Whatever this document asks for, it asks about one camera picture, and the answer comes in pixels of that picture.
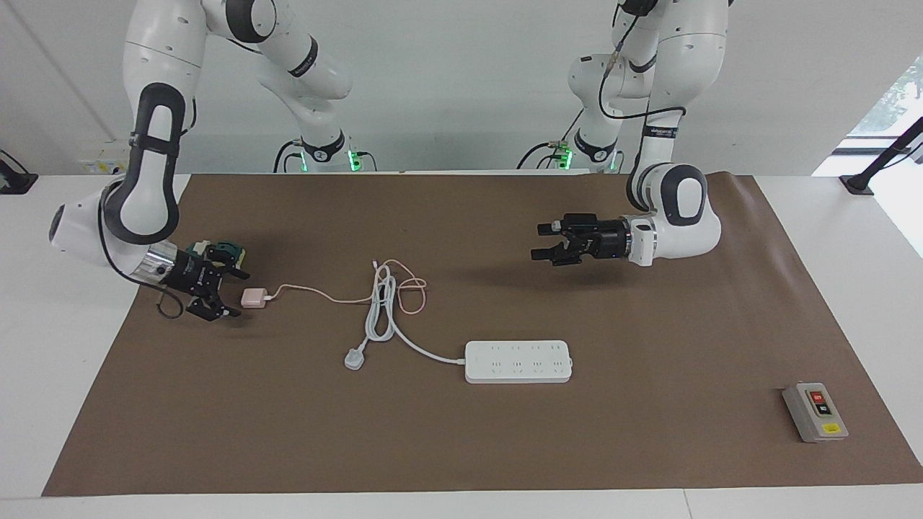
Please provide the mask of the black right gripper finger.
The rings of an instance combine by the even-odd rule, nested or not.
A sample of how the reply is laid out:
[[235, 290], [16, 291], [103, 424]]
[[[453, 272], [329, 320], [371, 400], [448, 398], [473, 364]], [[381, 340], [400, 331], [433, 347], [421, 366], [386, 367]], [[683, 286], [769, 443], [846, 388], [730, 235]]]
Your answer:
[[241, 280], [250, 279], [250, 274], [242, 270], [245, 257], [244, 247], [238, 245], [208, 245], [206, 260], [222, 275], [231, 275]]
[[204, 321], [218, 321], [224, 316], [241, 316], [239, 309], [225, 306], [221, 299], [194, 298], [187, 306], [187, 312]]

